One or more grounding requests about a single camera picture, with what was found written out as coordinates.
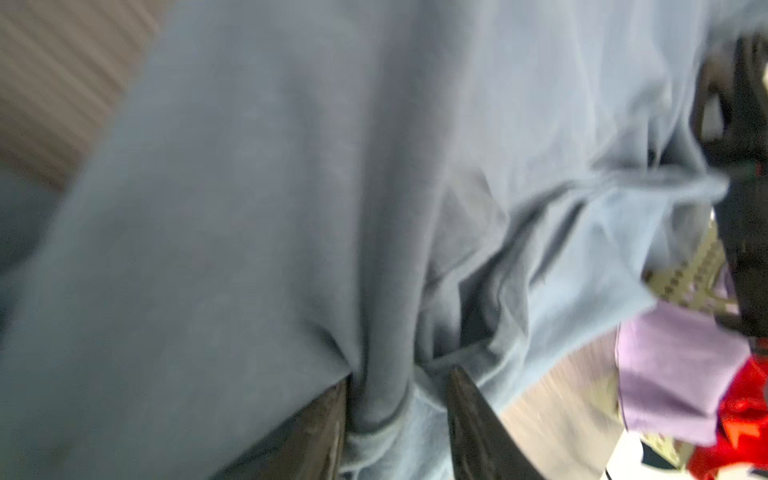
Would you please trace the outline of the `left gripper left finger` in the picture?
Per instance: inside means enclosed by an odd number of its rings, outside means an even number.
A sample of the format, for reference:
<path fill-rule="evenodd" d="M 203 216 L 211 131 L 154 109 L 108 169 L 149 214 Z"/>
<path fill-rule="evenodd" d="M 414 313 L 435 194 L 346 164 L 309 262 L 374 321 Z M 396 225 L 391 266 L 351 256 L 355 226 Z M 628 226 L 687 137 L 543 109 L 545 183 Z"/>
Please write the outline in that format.
<path fill-rule="evenodd" d="M 346 439 L 346 379 L 330 387 L 216 479 L 337 479 Z"/>

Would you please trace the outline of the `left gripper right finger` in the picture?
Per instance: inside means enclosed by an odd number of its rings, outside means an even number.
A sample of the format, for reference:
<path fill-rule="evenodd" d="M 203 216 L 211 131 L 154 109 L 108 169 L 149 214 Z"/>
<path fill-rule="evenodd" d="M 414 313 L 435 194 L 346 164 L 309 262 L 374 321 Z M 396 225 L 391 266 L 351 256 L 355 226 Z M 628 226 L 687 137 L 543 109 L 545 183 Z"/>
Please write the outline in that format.
<path fill-rule="evenodd" d="M 459 366 L 446 393 L 453 473 L 460 480 L 542 480 L 484 396 Z"/>

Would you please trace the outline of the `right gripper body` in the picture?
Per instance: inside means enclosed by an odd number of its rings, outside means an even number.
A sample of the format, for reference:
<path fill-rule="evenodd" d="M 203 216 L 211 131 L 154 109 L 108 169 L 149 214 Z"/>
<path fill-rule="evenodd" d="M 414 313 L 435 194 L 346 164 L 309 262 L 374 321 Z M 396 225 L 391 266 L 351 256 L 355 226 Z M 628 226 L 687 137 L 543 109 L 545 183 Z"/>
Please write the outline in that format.
<path fill-rule="evenodd" d="M 690 127 L 728 193 L 715 219 L 739 312 L 718 322 L 745 336 L 767 334 L 767 36 L 738 39 L 698 74 Z"/>

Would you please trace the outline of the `grey t shirt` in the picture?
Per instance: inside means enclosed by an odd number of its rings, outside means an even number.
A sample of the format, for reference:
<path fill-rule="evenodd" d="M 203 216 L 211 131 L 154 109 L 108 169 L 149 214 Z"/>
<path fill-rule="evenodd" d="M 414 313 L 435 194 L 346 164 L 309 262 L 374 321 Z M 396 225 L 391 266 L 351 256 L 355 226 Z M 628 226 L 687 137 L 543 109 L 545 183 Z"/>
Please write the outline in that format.
<path fill-rule="evenodd" d="M 728 188 L 688 126 L 763 1 L 183 1 L 64 195 L 1 174 L 1 475 L 260 477 L 350 384 L 346 479 L 449 470 L 650 308 Z"/>

